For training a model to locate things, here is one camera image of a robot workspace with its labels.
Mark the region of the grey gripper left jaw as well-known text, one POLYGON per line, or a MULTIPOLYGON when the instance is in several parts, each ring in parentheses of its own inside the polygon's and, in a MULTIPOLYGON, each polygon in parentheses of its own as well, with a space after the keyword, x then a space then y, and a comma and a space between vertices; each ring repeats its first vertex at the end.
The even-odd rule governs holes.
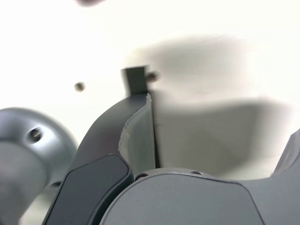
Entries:
POLYGON ((98 225, 113 200, 156 167, 149 94, 116 103, 89 128, 45 225, 98 225))

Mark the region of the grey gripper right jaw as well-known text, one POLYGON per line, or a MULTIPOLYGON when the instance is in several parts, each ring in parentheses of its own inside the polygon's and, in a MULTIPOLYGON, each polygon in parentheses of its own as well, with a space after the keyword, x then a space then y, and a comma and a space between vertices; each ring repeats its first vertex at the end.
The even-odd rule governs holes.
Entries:
POLYGON ((157 173, 126 188, 103 225, 297 225, 300 222, 300 134, 291 135, 274 173, 221 180, 157 173))

